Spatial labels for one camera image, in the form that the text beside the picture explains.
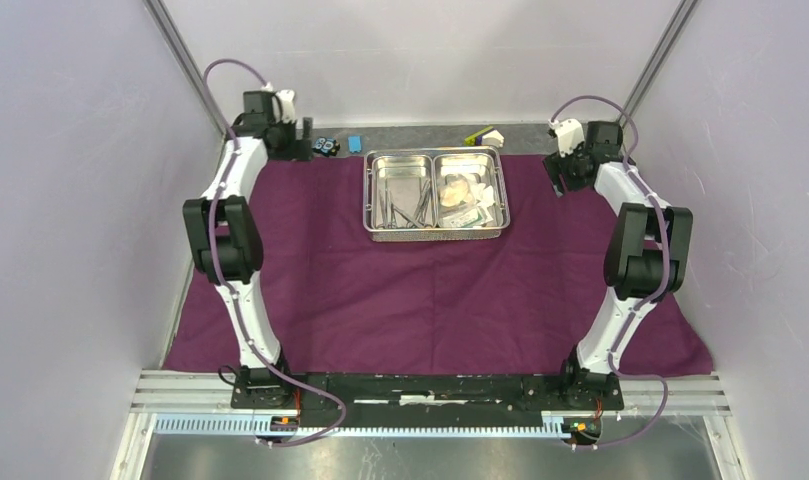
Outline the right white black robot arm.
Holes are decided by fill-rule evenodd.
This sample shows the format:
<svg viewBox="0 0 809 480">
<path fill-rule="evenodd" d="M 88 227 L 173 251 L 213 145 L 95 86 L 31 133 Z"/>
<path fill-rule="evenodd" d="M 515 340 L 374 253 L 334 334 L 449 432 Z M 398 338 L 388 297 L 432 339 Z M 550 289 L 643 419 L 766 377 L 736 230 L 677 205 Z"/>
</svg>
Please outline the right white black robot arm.
<svg viewBox="0 0 809 480">
<path fill-rule="evenodd" d="M 616 216 L 603 263 L 606 293 L 589 331 L 563 362 L 560 400 L 573 410 L 618 409 L 621 358 L 645 317 L 686 274 L 693 214 L 663 200 L 623 152 L 619 123 L 552 120 L 557 150 L 544 166 L 557 196 L 590 187 Z"/>
</svg>

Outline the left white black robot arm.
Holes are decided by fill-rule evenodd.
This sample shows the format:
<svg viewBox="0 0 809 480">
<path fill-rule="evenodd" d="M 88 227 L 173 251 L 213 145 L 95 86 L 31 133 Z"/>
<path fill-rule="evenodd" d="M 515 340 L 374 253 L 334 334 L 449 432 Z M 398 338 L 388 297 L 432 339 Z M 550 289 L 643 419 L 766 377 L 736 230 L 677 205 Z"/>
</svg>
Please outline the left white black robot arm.
<svg viewBox="0 0 809 480">
<path fill-rule="evenodd" d="M 243 105 L 227 131 L 215 177 L 199 197 L 184 202 L 182 216 L 194 267 L 215 287 L 237 338 L 232 408 L 286 408 L 296 386 L 262 296 L 264 248 L 250 196 L 269 160 L 311 158 L 312 121 L 298 118 L 292 90 L 266 85 L 246 91 Z"/>
</svg>

